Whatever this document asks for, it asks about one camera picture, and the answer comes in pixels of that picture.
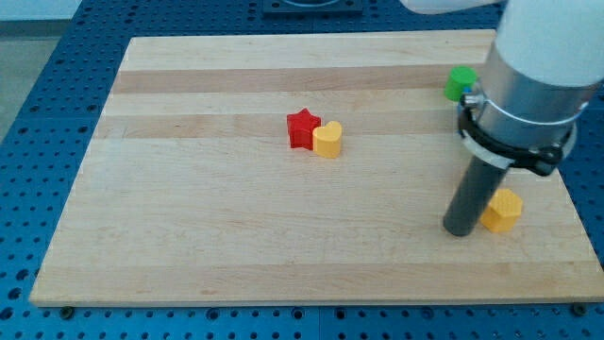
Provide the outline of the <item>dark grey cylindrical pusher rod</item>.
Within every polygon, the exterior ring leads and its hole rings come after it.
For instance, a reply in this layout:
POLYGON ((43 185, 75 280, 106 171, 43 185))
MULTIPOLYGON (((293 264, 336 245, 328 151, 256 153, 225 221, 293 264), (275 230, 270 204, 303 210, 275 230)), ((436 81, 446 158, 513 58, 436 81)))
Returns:
POLYGON ((455 236, 469 235, 507 172, 507 168, 473 157, 448 205, 443 218, 444 228, 455 236))

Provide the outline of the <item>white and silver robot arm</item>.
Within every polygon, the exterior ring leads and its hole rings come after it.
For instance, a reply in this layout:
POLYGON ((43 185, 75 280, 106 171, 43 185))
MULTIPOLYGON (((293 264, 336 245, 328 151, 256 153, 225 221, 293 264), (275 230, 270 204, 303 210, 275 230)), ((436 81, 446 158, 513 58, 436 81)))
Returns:
POLYGON ((472 232, 511 168, 546 177, 572 151, 603 81, 601 0, 509 0, 478 80, 459 101, 472 153, 443 219, 472 232))

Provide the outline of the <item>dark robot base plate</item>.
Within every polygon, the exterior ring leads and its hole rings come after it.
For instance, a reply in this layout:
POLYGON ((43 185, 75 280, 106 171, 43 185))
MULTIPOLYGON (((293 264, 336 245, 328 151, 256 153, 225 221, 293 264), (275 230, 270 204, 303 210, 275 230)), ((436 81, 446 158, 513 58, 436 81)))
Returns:
POLYGON ((263 18, 284 17, 287 15, 324 15, 352 14, 363 12, 362 0, 262 0, 263 18))

